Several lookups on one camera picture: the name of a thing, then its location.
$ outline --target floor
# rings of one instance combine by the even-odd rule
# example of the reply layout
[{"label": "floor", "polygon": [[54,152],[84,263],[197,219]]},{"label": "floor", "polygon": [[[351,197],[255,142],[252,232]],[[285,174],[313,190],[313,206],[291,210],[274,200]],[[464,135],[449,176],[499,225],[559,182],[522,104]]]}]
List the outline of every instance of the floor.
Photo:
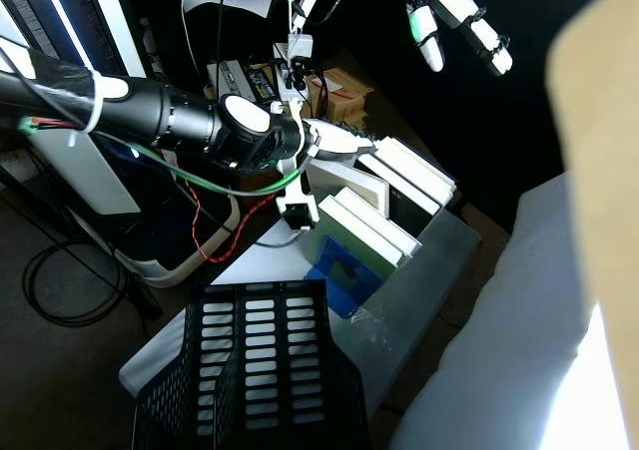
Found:
[{"label": "floor", "polygon": [[[374,85],[347,53],[338,53],[331,62]],[[382,92],[369,96],[366,110],[370,131],[400,136],[428,155]],[[19,206],[10,193],[2,197]],[[481,234],[482,245],[374,416],[370,429],[375,449],[387,447],[401,413],[436,370],[441,352],[467,320],[508,241],[508,234],[472,205],[465,205],[461,215]],[[129,448],[135,402],[120,386],[118,370],[144,344],[138,316],[123,302],[88,328],[62,328],[40,318],[27,305],[20,279],[28,260],[49,245],[0,202],[0,450]],[[105,255],[89,247],[78,247],[77,253],[105,275],[113,273]],[[42,272],[42,300],[60,312],[90,307],[108,292],[63,253]],[[155,296],[165,315],[150,324],[152,334],[184,306],[186,292],[156,290]]]}]

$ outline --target white book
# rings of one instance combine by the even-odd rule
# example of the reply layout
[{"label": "white book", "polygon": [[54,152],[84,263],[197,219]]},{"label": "white book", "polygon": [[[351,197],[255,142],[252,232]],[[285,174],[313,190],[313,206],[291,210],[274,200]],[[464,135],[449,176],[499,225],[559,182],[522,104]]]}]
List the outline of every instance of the white book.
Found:
[{"label": "white book", "polygon": [[424,194],[422,191],[417,189],[414,185],[409,183],[406,179],[396,173],[394,170],[389,168],[387,165],[383,164],[381,161],[376,159],[374,156],[370,154],[365,154],[363,156],[359,156],[357,158],[364,166],[369,168],[379,177],[388,182],[391,186],[396,188],[402,194],[404,194],[407,198],[413,201],[415,204],[424,209],[431,216],[437,214],[439,211],[440,205],[436,203],[429,196]]},{"label": "white book", "polygon": [[349,188],[339,191],[335,200],[404,254],[413,255],[421,247],[419,240],[393,221],[389,221],[376,208]]},{"label": "white book", "polygon": [[330,235],[380,275],[389,276],[401,264],[403,253],[363,221],[345,209],[333,196],[319,204],[322,214],[314,231]]},{"label": "white book", "polygon": [[335,161],[314,159],[307,169],[312,188],[335,194],[350,188],[388,217],[390,187],[386,181]]},{"label": "white book", "polygon": [[450,176],[448,176],[447,174],[445,174],[442,171],[440,171],[436,166],[434,166],[429,161],[424,159],[422,156],[420,156],[418,153],[416,153],[413,149],[411,149],[410,147],[405,145],[402,141],[399,141],[399,140],[397,140],[395,138],[384,138],[382,140],[383,143],[386,142],[386,141],[388,141],[389,144],[394,146],[397,150],[402,151],[406,156],[410,156],[413,159],[415,159],[416,161],[418,161],[425,168],[430,170],[433,174],[435,174],[440,179],[442,179],[445,183],[447,183],[453,191],[455,189],[457,189],[455,181]]},{"label": "white book", "polygon": [[394,146],[380,143],[374,155],[442,206],[452,199],[448,183]]}]

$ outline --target plastic basket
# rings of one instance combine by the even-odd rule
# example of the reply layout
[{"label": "plastic basket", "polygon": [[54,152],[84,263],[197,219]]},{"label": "plastic basket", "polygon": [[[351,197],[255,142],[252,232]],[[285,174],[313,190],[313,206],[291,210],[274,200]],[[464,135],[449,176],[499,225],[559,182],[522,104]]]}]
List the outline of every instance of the plastic basket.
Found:
[{"label": "plastic basket", "polygon": [[180,355],[138,395],[134,449],[369,448],[322,280],[192,292]]}]

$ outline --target green book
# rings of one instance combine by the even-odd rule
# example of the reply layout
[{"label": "green book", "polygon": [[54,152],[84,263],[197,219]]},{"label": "green book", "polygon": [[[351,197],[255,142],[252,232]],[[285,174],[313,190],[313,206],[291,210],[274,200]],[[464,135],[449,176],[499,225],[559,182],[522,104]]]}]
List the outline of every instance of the green book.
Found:
[{"label": "green book", "polygon": [[313,231],[314,238],[309,239],[305,249],[310,262],[318,261],[326,235],[382,278],[388,278],[395,272],[403,259],[401,250],[349,212],[333,196],[326,197],[319,204],[319,222]]}]

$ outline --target white fabric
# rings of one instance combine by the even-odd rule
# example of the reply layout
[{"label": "white fabric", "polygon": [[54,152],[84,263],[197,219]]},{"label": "white fabric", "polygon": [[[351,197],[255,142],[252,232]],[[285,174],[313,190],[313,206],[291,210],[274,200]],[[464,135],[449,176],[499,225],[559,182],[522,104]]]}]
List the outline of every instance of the white fabric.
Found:
[{"label": "white fabric", "polygon": [[627,448],[603,323],[578,278],[568,182],[521,198],[494,277],[392,449]]}]

